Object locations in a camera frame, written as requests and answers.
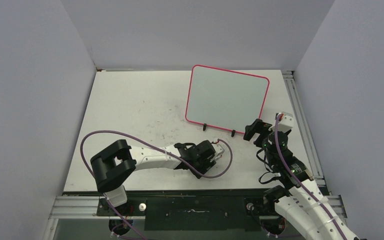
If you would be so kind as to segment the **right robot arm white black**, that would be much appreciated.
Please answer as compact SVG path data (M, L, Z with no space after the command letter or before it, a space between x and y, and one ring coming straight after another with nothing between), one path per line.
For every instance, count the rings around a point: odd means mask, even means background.
M263 194L263 209L290 223L306 240L357 240L359 237L341 220L322 194L313 173L288 148L294 118L278 113L275 123L256 119L245 127L243 139L264 153L263 163L280 181Z

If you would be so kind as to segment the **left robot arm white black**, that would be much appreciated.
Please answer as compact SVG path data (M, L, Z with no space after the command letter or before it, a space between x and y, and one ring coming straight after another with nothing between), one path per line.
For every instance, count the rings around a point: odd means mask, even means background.
M190 170L199 179L216 164L224 151L209 140L199 144L176 143L157 151L149 147L131 147L126 140L120 139L93 156L90 164L97 191L109 200L110 210L121 216L129 210L123 183L134 171Z

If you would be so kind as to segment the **pink framed whiteboard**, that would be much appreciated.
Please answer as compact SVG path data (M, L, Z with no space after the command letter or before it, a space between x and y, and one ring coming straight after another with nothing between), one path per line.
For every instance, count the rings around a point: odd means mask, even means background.
M261 117L270 80L261 75L194 65L191 70L185 120L207 128L244 134Z

